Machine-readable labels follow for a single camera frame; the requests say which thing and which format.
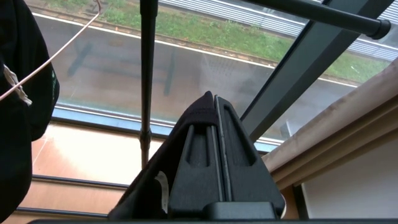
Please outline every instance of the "curtain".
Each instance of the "curtain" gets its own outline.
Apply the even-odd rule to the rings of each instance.
[[[262,159],[280,189],[398,138],[398,59],[340,98]]]

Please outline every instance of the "glass pane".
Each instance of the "glass pane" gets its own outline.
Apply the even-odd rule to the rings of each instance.
[[[393,23],[381,40],[360,36],[262,137],[286,140],[333,102],[384,70],[398,56],[398,1],[380,16]]]
[[[241,116],[306,22],[238,0],[161,1],[152,119],[176,122],[208,90]]]
[[[93,0],[25,0],[50,55],[97,12]],[[103,13],[54,61],[59,105],[107,113],[141,113],[141,16],[137,1],[101,0]]]

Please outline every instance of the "grass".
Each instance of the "grass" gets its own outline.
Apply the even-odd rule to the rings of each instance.
[[[50,0],[51,5],[64,4],[67,8],[79,8],[87,0]],[[141,28],[139,6],[129,4],[126,0],[107,0],[109,7],[100,17],[102,21]],[[280,61],[293,40],[270,34],[258,27],[247,27],[232,21],[216,21],[194,14],[159,9],[156,33],[207,44],[214,47],[242,52],[245,54]],[[359,57],[344,53],[326,71],[337,78],[355,82],[365,82],[390,63],[383,60]]]

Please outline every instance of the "wooden floor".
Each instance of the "wooden floor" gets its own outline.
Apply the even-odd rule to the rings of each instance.
[[[150,156],[161,144],[152,140]],[[34,174],[130,184],[141,169],[141,150],[137,136],[52,123],[45,135],[32,143],[32,161]],[[107,214],[123,193],[33,181],[20,206]],[[291,190],[284,190],[284,195],[288,201],[286,217],[297,218]],[[65,217],[16,212],[4,223],[25,224],[39,218]]]

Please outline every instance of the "black horizontal rod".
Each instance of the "black horizontal rod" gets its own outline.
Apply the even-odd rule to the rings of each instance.
[[[55,181],[55,182],[67,182],[73,184],[84,184],[84,185],[94,185],[100,187],[111,187],[111,188],[120,188],[126,189],[129,186],[125,184],[115,184],[115,183],[108,183],[108,182],[98,182],[92,180],[81,180],[81,179],[73,179],[73,178],[65,178],[65,177],[52,177],[47,175],[33,175],[32,178],[34,180],[47,180],[47,181]]]
[[[107,218],[107,214],[91,213],[91,212],[74,212],[66,210],[46,209],[46,208],[26,208],[18,207],[18,212],[29,212],[29,213],[41,213],[41,214],[52,214],[52,215],[68,215],[78,217],[91,217],[91,218]]]
[[[141,13],[141,164],[144,168],[149,159],[152,133],[150,131],[150,103],[154,66],[155,25],[158,0],[140,0]]]
[[[390,30],[387,20],[371,19],[356,14],[330,8],[309,0],[245,0],[270,9],[300,16],[315,22],[337,26],[346,30],[365,34],[373,39],[384,37]]]

